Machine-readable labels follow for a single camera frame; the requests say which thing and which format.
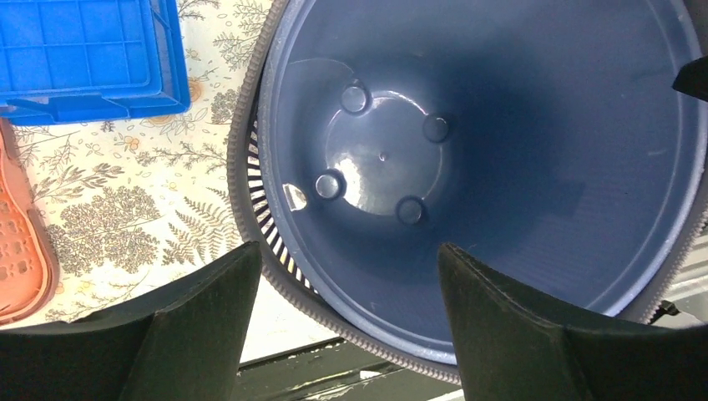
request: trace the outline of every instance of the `circular indentation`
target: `circular indentation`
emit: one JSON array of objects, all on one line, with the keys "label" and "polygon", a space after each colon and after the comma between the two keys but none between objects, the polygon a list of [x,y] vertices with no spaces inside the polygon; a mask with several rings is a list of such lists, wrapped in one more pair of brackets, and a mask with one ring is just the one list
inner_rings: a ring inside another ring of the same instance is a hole
[{"label": "circular indentation", "polygon": [[359,113],[364,110],[367,100],[367,90],[361,86],[349,86],[341,94],[341,106],[349,113]]},{"label": "circular indentation", "polygon": [[406,198],[398,204],[398,219],[410,226],[418,223],[422,219],[422,202],[416,198]]},{"label": "circular indentation", "polygon": [[341,193],[341,183],[336,175],[326,173],[317,178],[315,190],[324,199],[334,199]]},{"label": "circular indentation", "polygon": [[429,115],[422,123],[422,132],[431,142],[443,142],[448,137],[450,125],[439,115]]}]

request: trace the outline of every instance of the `orange plastic basket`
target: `orange plastic basket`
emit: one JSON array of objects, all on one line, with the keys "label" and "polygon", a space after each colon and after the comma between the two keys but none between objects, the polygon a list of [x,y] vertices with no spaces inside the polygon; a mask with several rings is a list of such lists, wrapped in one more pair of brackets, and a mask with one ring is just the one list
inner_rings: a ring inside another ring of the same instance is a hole
[{"label": "orange plastic basket", "polygon": [[58,272],[13,130],[0,119],[0,325],[36,312],[54,294]]}]

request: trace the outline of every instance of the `blue plastic tray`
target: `blue plastic tray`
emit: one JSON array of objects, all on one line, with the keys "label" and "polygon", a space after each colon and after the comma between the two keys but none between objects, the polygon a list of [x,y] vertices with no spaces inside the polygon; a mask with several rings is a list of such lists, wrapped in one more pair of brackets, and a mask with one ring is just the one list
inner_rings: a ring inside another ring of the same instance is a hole
[{"label": "blue plastic tray", "polygon": [[0,117],[46,125],[189,106],[174,0],[0,0]]}]

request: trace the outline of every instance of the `grid pattern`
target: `grid pattern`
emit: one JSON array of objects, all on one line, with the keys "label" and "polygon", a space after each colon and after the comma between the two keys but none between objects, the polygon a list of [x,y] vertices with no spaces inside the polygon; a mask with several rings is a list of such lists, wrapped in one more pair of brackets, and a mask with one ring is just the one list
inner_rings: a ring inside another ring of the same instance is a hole
[{"label": "grid pattern", "polygon": [[0,0],[0,102],[146,85],[151,27],[141,8],[140,0]]}]

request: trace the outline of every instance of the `perforated orange surface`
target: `perforated orange surface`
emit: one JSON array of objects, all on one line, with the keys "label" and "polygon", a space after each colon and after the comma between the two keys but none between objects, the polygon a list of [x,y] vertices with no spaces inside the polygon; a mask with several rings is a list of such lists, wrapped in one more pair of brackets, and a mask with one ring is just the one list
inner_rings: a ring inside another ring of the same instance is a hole
[{"label": "perforated orange surface", "polygon": [[0,324],[29,316],[54,294],[57,263],[22,167],[12,127],[0,120]]}]

